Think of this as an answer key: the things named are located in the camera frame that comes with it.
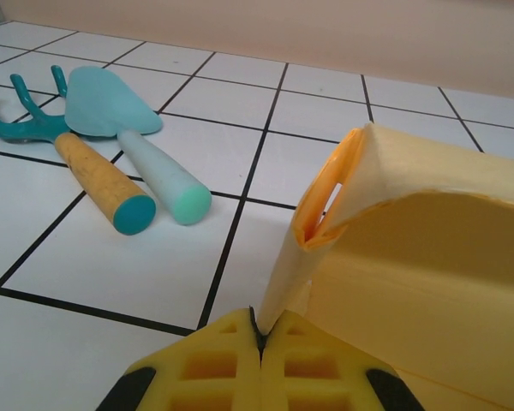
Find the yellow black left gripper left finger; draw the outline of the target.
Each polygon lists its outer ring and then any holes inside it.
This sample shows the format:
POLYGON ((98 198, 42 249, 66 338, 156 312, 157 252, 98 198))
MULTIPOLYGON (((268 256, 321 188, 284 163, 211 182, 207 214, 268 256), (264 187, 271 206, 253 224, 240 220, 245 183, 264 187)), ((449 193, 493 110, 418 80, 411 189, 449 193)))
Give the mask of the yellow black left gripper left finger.
POLYGON ((259 410, 254 310, 226 314, 133 363, 98 410, 259 410))

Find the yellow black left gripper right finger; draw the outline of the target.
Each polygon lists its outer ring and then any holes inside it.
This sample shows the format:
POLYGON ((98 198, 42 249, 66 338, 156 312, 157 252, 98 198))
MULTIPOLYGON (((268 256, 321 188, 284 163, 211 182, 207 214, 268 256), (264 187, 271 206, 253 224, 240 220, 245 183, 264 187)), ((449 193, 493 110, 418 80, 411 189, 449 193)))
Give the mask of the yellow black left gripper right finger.
POLYGON ((263 410, 422 410, 384 361, 286 311, 261 362, 263 410))

